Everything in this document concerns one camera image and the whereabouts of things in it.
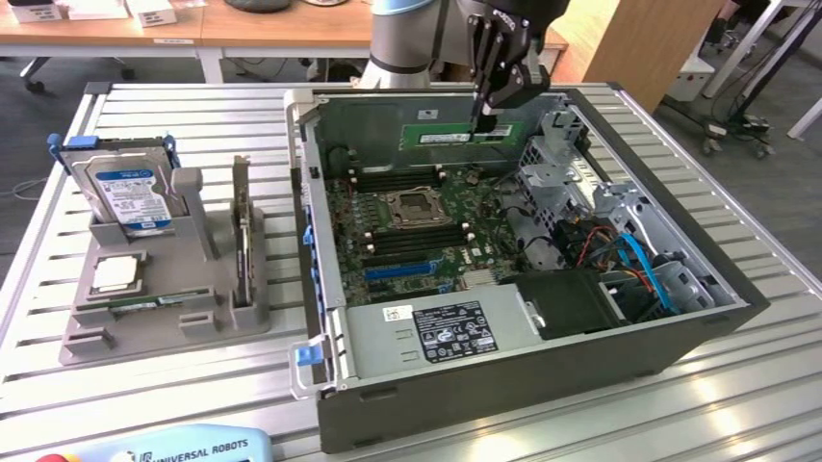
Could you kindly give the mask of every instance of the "handle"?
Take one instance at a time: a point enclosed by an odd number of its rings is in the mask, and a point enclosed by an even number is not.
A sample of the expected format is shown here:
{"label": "handle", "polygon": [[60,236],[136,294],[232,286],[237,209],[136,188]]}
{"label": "handle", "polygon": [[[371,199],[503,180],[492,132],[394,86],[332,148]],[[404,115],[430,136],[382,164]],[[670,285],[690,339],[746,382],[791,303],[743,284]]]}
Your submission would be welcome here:
{"label": "handle", "polygon": [[316,337],[295,342],[288,347],[288,376],[291,384],[291,394],[296,399],[312,398],[316,393],[326,388],[334,386],[332,382],[311,383],[311,366],[323,363],[326,355],[323,353],[323,341],[327,334],[320,334]]}

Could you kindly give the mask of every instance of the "floor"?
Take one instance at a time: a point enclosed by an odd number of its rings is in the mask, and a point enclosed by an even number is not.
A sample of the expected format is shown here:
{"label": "floor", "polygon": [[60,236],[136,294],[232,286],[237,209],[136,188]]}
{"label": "floor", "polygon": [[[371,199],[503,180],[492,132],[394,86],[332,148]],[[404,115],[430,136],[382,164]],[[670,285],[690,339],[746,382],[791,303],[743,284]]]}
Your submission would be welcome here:
{"label": "floor", "polygon": [[[721,64],[722,57],[707,52],[706,60]],[[755,62],[755,55],[747,64]],[[244,64],[263,75],[273,76],[280,69],[280,60],[256,61]],[[8,192],[27,180],[44,177],[52,167],[45,149],[49,133],[63,133],[71,123],[88,81],[112,81],[120,77],[119,66],[103,59],[52,60],[37,74],[47,84],[48,93],[29,94],[17,80],[24,59],[0,61],[0,136],[7,156],[0,169],[0,280],[5,279],[19,241],[35,209],[35,201],[23,201]],[[200,66],[195,60],[132,59],[140,83],[201,82]],[[227,82],[248,82],[236,75],[237,68],[223,63]],[[822,69],[801,56],[794,57],[773,80],[751,112],[769,119],[773,126],[771,145],[777,155],[757,160],[753,144],[737,140],[723,142],[725,151],[713,157],[700,153],[702,129],[667,108],[660,108],[655,117],[675,136],[683,147],[694,153],[711,175],[737,197],[751,214],[766,225],[775,237],[795,254],[807,268],[822,277],[822,131],[811,128],[806,142],[790,140],[785,133],[807,108],[822,96]],[[304,69],[295,60],[288,60],[275,82],[304,80]],[[713,101],[699,99],[695,111],[709,114]],[[727,98],[717,103],[717,114],[726,111]],[[12,160],[12,156],[24,158]],[[36,196],[39,188],[27,194]]]}

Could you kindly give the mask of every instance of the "slotted metal surface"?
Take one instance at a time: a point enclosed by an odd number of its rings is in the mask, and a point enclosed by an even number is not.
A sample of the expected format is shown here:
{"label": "slotted metal surface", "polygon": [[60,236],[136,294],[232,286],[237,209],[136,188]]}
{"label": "slotted metal surface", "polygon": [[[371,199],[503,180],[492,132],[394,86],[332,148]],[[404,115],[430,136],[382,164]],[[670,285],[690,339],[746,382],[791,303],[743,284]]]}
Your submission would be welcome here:
{"label": "slotted metal surface", "polygon": [[[314,403],[288,391],[287,346],[303,340],[284,87],[115,85],[87,96],[69,134],[179,140],[203,168],[207,208],[225,208],[229,165],[252,159],[265,213],[273,329],[208,349],[85,368],[56,362],[89,234],[71,179],[52,172],[0,294],[0,458],[31,460],[72,445],[183,423],[255,426],[277,460],[815,460],[822,457],[819,283],[745,214],[631,99],[579,87],[686,209],[771,300],[733,335],[662,374],[395,442],[328,456]],[[624,175],[599,140],[592,154]]]}

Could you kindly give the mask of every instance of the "circuit board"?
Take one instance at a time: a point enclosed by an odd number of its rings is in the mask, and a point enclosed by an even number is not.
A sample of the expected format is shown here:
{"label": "circuit board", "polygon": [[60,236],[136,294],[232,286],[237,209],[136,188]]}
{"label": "circuit board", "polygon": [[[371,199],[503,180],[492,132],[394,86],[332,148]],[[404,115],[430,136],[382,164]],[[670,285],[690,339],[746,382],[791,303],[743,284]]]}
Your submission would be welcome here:
{"label": "circuit board", "polygon": [[[326,184],[350,306],[447,294],[468,289],[467,281],[478,274],[499,280],[524,270],[527,260],[516,251],[516,237],[495,204],[498,177],[484,177],[470,167],[439,171],[444,173],[439,184],[395,191],[359,191],[363,188],[350,178]],[[408,185],[400,180],[394,183]],[[404,236],[447,228],[463,231],[463,243],[422,250],[410,244],[375,257],[374,236],[392,233],[399,244]],[[423,247],[430,244],[416,242]]]}

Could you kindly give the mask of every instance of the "motherboard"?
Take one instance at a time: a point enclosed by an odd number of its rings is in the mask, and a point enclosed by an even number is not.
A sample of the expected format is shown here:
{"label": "motherboard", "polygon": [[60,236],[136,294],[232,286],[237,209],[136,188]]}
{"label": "motherboard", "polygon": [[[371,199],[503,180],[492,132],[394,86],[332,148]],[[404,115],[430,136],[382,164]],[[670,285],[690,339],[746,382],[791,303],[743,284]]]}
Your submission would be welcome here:
{"label": "motherboard", "polygon": [[350,306],[467,290],[527,270],[499,206],[504,179],[435,166],[327,181]]}

